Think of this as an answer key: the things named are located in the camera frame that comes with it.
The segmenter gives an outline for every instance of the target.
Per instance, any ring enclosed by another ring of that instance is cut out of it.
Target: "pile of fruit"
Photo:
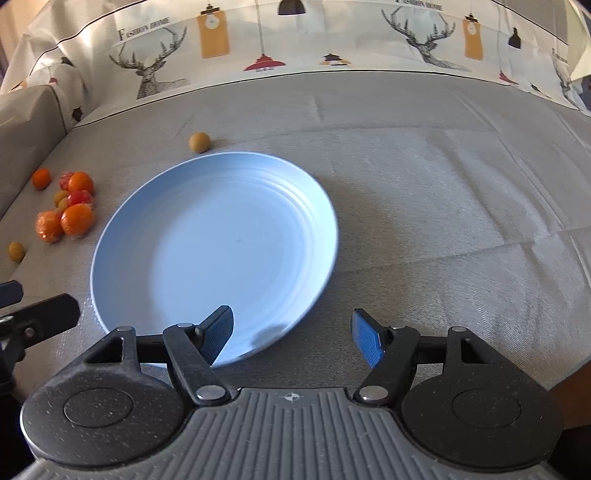
[[[46,168],[39,168],[31,177],[36,190],[45,190],[51,183],[51,174]],[[83,172],[65,172],[59,180],[60,190],[53,196],[55,209],[37,215],[35,231],[39,238],[49,244],[58,242],[64,236],[78,238],[88,233],[95,222],[93,195],[95,184]],[[8,256],[21,262],[25,256],[24,247],[13,242],[8,247]]]

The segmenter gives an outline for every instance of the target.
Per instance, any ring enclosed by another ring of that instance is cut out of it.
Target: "blue plate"
[[[224,152],[177,165],[115,212],[96,247],[90,292],[105,329],[139,335],[200,323],[220,305],[234,333],[215,366],[250,356],[310,310],[335,264],[324,190],[295,165]]]

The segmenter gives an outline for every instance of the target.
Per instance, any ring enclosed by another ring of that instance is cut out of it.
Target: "gray ribbed panel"
[[[417,450],[384,409],[341,388],[245,388],[232,403],[197,410],[162,452],[122,468],[83,472],[40,460],[21,480],[553,480],[542,466],[462,472]]]

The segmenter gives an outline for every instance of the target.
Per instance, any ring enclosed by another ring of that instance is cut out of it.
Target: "plate rim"
[[[328,285],[328,282],[330,280],[330,277],[332,276],[333,271],[335,270],[335,263],[336,263],[336,259],[337,259],[337,255],[339,252],[339,221],[338,221],[338,217],[336,215],[335,212],[335,207],[332,204],[332,201],[330,200],[330,196],[328,195],[328,193],[326,192],[326,190],[324,189],[324,187],[320,184],[320,182],[318,180],[316,180],[310,173],[306,172],[303,168],[301,168],[300,166],[296,165],[295,163],[292,163],[288,160],[285,160],[281,157],[276,157],[274,155],[270,155],[267,153],[262,153],[262,152],[255,152],[255,151],[221,151],[221,152],[215,152],[215,153],[210,153],[210,154],[206,154],[206,155],[199,155],[197,157],[193,157],[193,158],[189,158],[188,160],[184,160],[181,163],[178,163],[176,165],[173,165],[165,170],[163,170],[162,172],[158,173],[157,175],[155,175],[154,177],[152,177],[151,179],[147,180],[146,182],[144,182],[142,185],[140,185],[137,189],[135,189],[124,201],[123,203],[121,203],[121,205],[119,205],[119,207],[113,212],[113,214],[111,215],[111,218],[109,218],[109,220],[107,221],[107,223],[105,224],[105,227],[103,228],[103,231],[100,233],[99,239],[96,243],[95,246],[95,251],[92,254],[92,261],[90,263],[90,278],[89,278],[89,283],[90,283],[90,301],[92,303],[92,309],[94,311],[94,314],[96,315],[96,318],[99,322],[100,327],[102,328],[102,330],[105,333],[109,333],[111,330],[107,330],[107,327],[105,325],[105,322],[103,321],[103,319],[100,316],[99,313],[99,309],[96,306],[96,300],[95,300],[95,292],[94,292],[94,286],[93,286],[93,278],[94,278],[94,273],[95,273],[95,261],[96,261],[96,254],[99,250],[100,244],[103,241],[103,237],[105,236],[106,231],[108,230],[109,226],[111,225],[111,222],[113,221],[113,219],[117,216],[117,214],[119,213],[119,211],[121,209],[123,209],[125,207],[125,205],[141,190],[143,189],[146,185],[152,183],[153,181],[156,181],[160,176],[165,175],[166,173],[168,173],[171,170],[174,170],[175,168],[179,168],[187,163],[191,163],[194,161],[198,161],[201,160],[203,158],[207,158],[207,157],[216,157],[219,155],[228,155],[228,154],[240,154],[240,155],[255,155],[255,156],[264,156],[264,157],[268,157],[271,158],[275,161],[279,161],[283,164],[287,164],[290,167],[296,168],[298,170],[300,170],[304,175],[306,175],[307,177],[309,177],[314,184],[316,184],[316,186],[320,189],[320,191],[325,195],[326,199],[328,200],[328,205],[330,207],[330,213],[332,214],[332,220],[335,226],[335,242],[334,245],[332,245],[332,258],[330,259],[330,266],[329,268],[326,270],[326,274],[324,276],[324,278],[322,279],[322,286],[319,288],[317,294],[310,300],[309,304],[306,306],[306,308],[304,309],[304,313],[302,313],[298,318],[296,318],[291,325],[289,325],[289,327],[283,331],[282,334],[280,335],[275,335],[273,336],[268,342],[263,343],[262,345],[258,346],[257,348],[254,348],[250,351],[248,351],[247,353],[243,353],[242,355],[238,355],[235,359],[233,359],[232,361],[228,361],[228,362],[223,362],[220,364],[216,364],[215,368],[217,367],[223,367],[225,365],[232,365],[235,364],[241,360],[244,360],[245,358],[248,358],[250,356],[256,355],[259,352],[262,352],[263,350],[265,350],[266,348],[270,347],[273,343],[275,343],[276,341],[280,340],[281,338],[283,338],[285,335],[287,335],[290,331],[292,331],[296,325],[298,325],[303,318],[310,312],[310,310],[314,307],[314,305],[316,304],[316,302],[318,301],[318,299],[320,298],[320,296],[322,295],[322,293],[324,292],[324,290],[326,289],[326,286]],[[160,368],[166,368],[165,364],[151,364]]]

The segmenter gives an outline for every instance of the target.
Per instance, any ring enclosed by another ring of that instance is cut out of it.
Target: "gray fabric surface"
[[[53,150],[51,171],[95,179],[98,224],[84,239],[42,244],[33,221],[54,189],[30,185],[0,220],[0,245],[19,239],[28,248],[20,266],[0,258],[0,281],[20,280],[27,303],[66,291],[83,308],[76,329],[18,364],[23,394],[102,335],[89,300],[100,232],[136,188],[191,158],[194,131],[209,132],[216,151],[300,165],[339,220],[339,256],[320,300],[285,338],[218,370],[225,381],[355,387],[368,371],[350,338],[356,307],[424,335],[465,325],[545,386],[588,357],[589,119],[478,80],[299,74],[151,103],[75,128]]]
[[[65,136],[60,107],[50,86],[0,96],[0,218]]]

